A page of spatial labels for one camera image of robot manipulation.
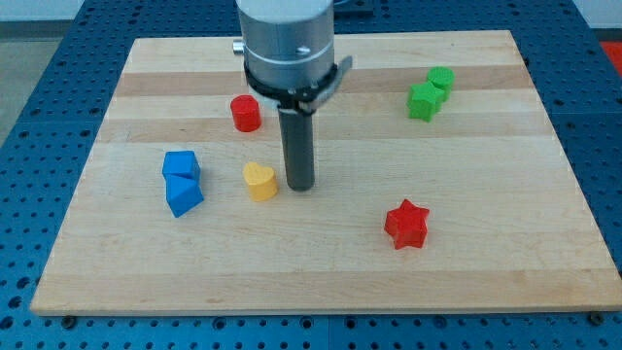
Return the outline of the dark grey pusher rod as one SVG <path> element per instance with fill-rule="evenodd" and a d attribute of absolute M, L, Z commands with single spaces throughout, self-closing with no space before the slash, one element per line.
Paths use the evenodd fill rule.
<path fill-rule="evenodd" d="M 287 184 L 296 192 L 308 191 L 315 184 L 312 117 L 285 109 L 278 114 Z"/>

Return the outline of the black tool clamp mount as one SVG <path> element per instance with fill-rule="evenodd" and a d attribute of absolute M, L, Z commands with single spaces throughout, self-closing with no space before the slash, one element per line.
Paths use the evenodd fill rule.
<path fill-rule="evenodd" d="M 261 104 L 275 110 L 294 110 L 312 115 L 327 103 L 339 90 L 343 78 L 353 67 L 353 57 L 348 55 L 333 64 L 319 81 L 305 87 L 279 88 L 260 82 L 244 63 L 244 74 L 249 92 Z"/>

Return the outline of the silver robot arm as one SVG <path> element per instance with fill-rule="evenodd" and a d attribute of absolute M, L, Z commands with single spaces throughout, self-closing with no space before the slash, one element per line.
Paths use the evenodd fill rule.
<path fill-rule="evenodd" d="M 315 185 L 313 115 L 339 89 L 353 57 L 335 60 L 328 0 L 237 0 L 250 92 L 278 112 L 288 186 Z"/>

